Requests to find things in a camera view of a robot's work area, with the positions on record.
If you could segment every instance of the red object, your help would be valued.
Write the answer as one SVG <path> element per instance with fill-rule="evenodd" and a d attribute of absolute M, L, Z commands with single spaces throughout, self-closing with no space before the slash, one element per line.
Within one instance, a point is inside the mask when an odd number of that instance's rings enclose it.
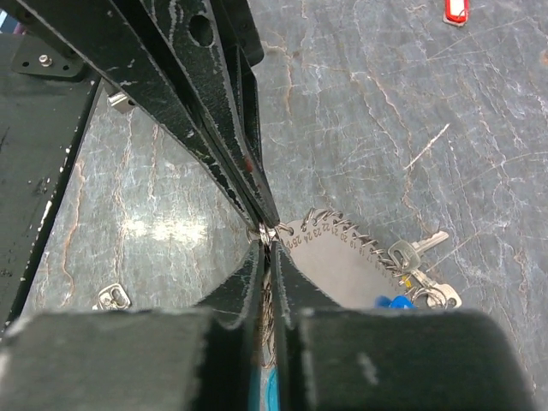
<path fill-rule="evenodd" d="M 461 26 L 468 20 L 468 0 L 445 0 L 445 20 Z"/>

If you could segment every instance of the gray table surface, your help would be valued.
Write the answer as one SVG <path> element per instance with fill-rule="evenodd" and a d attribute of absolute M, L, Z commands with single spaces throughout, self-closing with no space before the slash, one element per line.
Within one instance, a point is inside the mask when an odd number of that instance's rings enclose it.
<path fill-rule="evenodd" d="M 251 7 L 282 220 L 334 208 L 384 245 L 446 229 L 424 258 L 429 274 L 503 327 L 548 408 L 548 3 L 475 0 L 461 29 L 442 22 L 443 0 Z M 186 307 L 246 245 L 200 166 L 103 96 L 26 313 L 88 311 L 113 282 L 134 307 Z"/>

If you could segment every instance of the light blue object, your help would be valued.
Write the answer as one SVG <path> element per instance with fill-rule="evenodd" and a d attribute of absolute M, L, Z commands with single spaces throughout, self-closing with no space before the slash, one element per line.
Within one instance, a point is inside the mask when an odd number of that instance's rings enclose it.
<path fill-rule="evenodd" d="M 391 300 L 384 295 L 377 297 L 375 300 L 376 308 L 400 308 L 407 310 L 409 308 L 415 308 L 414 304 L 405 295 L 398 295 L 394 300 Z"/>
<path fill-rule="evenodd" d="M 280 402 L 277 398 L 277 371 L 272 368 L 266 381 L 266 411 L 279 411 Z"/>

